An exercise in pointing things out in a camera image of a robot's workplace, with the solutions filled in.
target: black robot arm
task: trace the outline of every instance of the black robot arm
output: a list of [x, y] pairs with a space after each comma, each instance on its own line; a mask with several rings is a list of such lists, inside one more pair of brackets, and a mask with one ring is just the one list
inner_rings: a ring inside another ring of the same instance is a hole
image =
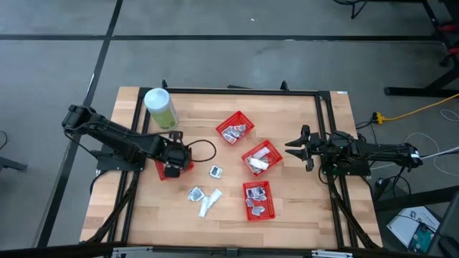
[[[143, 163], [145, 158], [165, 163], [166, 177], [179, 177], [191, 160], [191, 148], [181, 141], [182, 132], [140, 134], [97, 114], [91, 107], [71, 105], [62, 127], [66, 134], [92, 136], [112, 148], [114, 156], [126, 163]], [[169, 134], [171, 140], [160, 134]], [[98, 159], [106, 155], [94, 150], [91, 153]]]
[[407, 167], [408, 171], [422, 165], [416, 147], [409, 143], [371, 144], [356, 140], [348, 133], [335, 131], [328, 140], [311, 133], [308, 125], [301, 128], [301, 137], [285, 144], [301, 147], [301, 150], [286, 150], [287, 153], [306, 161], [306, 170], [312, 171], [313, 155], [321, 156], [322, 170], [333, 175], [369, 176], [368, 161], [389, 161]]

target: green can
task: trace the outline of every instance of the green can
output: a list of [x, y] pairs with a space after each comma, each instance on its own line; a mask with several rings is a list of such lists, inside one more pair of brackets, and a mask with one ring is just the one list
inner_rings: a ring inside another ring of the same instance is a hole
[[165, 89], [149, 90], [145, 94], [143, 102], [160, 128], [172, 130], [179, 124], [171, 96]]

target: red plastic basket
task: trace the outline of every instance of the red plastic basket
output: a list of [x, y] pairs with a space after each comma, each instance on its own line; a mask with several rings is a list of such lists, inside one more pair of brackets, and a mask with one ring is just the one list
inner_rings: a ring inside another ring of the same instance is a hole
[[[249, 156], [252, 156], [253, 154], [257, 153], [257, 151], [263, 149], [264, 147], [266, 147], [266, 148], [268, 148], [270, 150], [270, 152], [265, 155], [265, 157], [268, 158], [269, 166], [268, 166], [268, 168], [266, 168], [266, 170], [262, 171], [261, 173], [258, 173], [258, 174], [253, 173], [250, 165], [247, 164], [247, 161], [245, 159], [248, 158]], [[266, 171], [268, 171], [268, 169], [273, 167], [275, 164], [279, 163], [279, 161], [281, 161], [283, 158], [282, 158], [281, 154], [279, 153], [279, 151], [276, 148], [274, 148], [274, 145], [269, 140], [265, 140], [264, 142], [260, 143], [255, 148], [253, 148], [252, 150], [249, 150], [249, 152], [244, 154], [241, 157], [241, 159], [244, 162], [244, 164], [249, 168], [250, 172], [252, 172], [255, 176], [259, 176], [259, 175], [265, 173]]]
[[[156, 170], [158, 171], [159, 179], [161, 181], [167, 179], [166, 175], [164, 174], [165, 164], [159, 161], [155, 161], [155, 166], [156, 166]], [[185, 173], [191, 170], [193, 167], [194, 167], [194, 164], [190, 162], [188, 165], [188, 168], [186, 168], [185, 171], [183, 171], [182, 173]]]
[[[262, 212], [260, 216], [253, 215], [252, 208], [248, 207], [247, 203], [245, 202], [245, 199], [247, 199], [247, 193], [245, 192], [245, 190], [248, 188], [254, 188], [258, 186], [263, 187], [266, 193], [266, 201], [252, 200], [255, 206], [263, 206], [263, 208], [265, 208], [265, 211]], [[244, 189], [244, 197], [245, 197], [244, 205], [245, 205], [245, 211], [247, 214], [248, 221], [260, 221], [264, 219], [274, 219], [275, 218], [273, 195], [271, 194], [270, 182], [260, 181], [260, 182], [252, 182], [252, 183], [243, 183], [242, 187]]]
[[[223, 130], [228, 128], [229, 126], [231, 125], [245, 125], [245, 132], [244, 134], [238, 138], [235, 142], [233, 143], [230, 143], [229, 141], [225, 140], [223, 138]], [[235, 143], [237, 143], [240, 139], [242, 139], [244, 136], [246, 136], [247, 134], [249, 134], [249, 132], [255, 127], [255, 125], [250, 122], [249, 118], [247, 118], [244, 114], [242, 114], [242, 112], [240, 111], [237, 111], [236, 113], [234, 113], [232, 116], [230, 116], [228, 119], [226, 119], [225, 121], [223, 121], [223, 123], [221, 123], [219, 126], [217, 126], [217, 128], [215, 128], [215, 130], [217, 130], [217, 132], [220, 134], [220, 136], [222, 136], [222, 138], [224, 139], [224, 141], [228, 142], [229, 144], [233, 145]]]

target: wooden table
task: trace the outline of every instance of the wooden table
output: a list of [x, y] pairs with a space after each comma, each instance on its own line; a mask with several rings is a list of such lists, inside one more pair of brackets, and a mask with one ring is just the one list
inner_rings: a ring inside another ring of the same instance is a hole
[[[121, 87], [111, 120], [131, 127], [138, 87]], [[184, 143], [205, 138], [217, 147], [217, 156], [180, 176], [160, 181], [153, 161], [146, 162], [141, 172], [129, 232], [129, 244], [259, 247], [296, 249], [334, 249], [328, 186], [318, 180], [318, 166], [306, 172], [305, 163], [285, 153], [285, 143], [299, 137], [301, 126], [318, 131], [313, 97], [267, 95], [198, 95], [171, 94], [179, 115], [177, 130], [184, 131]], [[349, 98], [345, 92], [331, 92], [333, 112], [338, 130], [356, 137]], [[255, 128], [240, 142], [230, 146], [215, 128], [235, 111], [241, 110]], [[323, 103], [324, 117], [326, 106]], [[141, 118], [145, 113], [142, 107]], [[160, 131], [153, 120], [149, 132]], [[258, 143], [269, 139], [283, 155], [283, 160], [266, 174], [254, 177], [241, 161], [241, 156]], [[212, 154], [206, 143], [193, 146], [193, 158]], [[212, 165], [223, 168], [221, 179], [209, 176]], [[108, 172], [94, 185], [87, 209], [81, 240], [91, 237], [113, 209], [120, 178], [119, 171]], [[368, 186], [357, 176], [347, 176], [354, 216], [374, 242], [382, 245]], [[242, 184], [268, 180], [273, 193], [276, 217], [249, 222], [245, 214]], [[223, 196], [207, 212], [198, 217], [199, 202], [187, 200], [188, 192], [200, 186], [206, 195], [216, 188]], [[120, 215], [115, 239], [120, 239], [124, 214]], [[349, 245], [346, 220], [341, 215], [345, 242]]]

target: circuit board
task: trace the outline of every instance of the circuit board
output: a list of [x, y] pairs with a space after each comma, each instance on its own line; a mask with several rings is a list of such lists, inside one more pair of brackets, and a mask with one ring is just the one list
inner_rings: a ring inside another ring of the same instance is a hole
[[420, 224], [411, 239], [408, 250], [418, 254], [427, 253], [434, 234], [435, 233], [428, 226]]

